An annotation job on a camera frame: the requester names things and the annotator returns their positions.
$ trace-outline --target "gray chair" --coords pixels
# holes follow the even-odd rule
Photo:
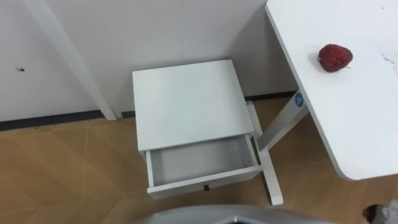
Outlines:
[[[160,212],[137,224],[333,224],[278,208],[207,205]]]

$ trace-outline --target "blue sticker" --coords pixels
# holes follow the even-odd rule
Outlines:
[[[303,106],[304,104],[304,99],[303,99],[303,95],[301,95],[301,93],[296,93],[294,101],[296,102],[296,105],[300,108]]]

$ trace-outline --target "desk top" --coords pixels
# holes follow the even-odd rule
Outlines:
[[[232,61],[132,73],[139,151],[254,131]]]
[[[398,1],[270,0],[266,11],[339,175],[398,173]],[[349,68],[321,68],[326,44],[352,51]]]

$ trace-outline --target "wooden floor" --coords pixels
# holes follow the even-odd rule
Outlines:
[[[286,102],[255,103],[263,129]],[[337,223],[361,223],[365,206],[398,198],[397,176],[358,182],[337,176],[310,116],[271,156],[284,193],[282,208]],[[163,200],[148,197],[146,187],[134,119],[0,132],[0,223],[122,224],[189,205],[269,206],[260,175]]]

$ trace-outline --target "desk leg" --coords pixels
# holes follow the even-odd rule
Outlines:
[[[268,151],[286,133],[288,133],[306,114],[307,105],[300,90],[289,100],[286,106],[273,120],[271,125],[258,138],[259,150]]]
[[[262,174],[267,183],[267,188],[269,192],[269,196],[271,198],[272,205],[282,205],[284,203],[284,198],[282,196],[282,192],[280,191],[279,182],[276,177],[274,165],[272,165],[271,157],[269,152],[266,150],[260,151],[259,145],[257,143],[257,139],[262,135],[262,129],[257,117],[256,109],[254,108],[253,102],[246,102],[248,106],[248,110],[250,113],[251,120],[254,126],[253,138],[256,144],[257,153],[259,155],[260,163],[263,166]]]

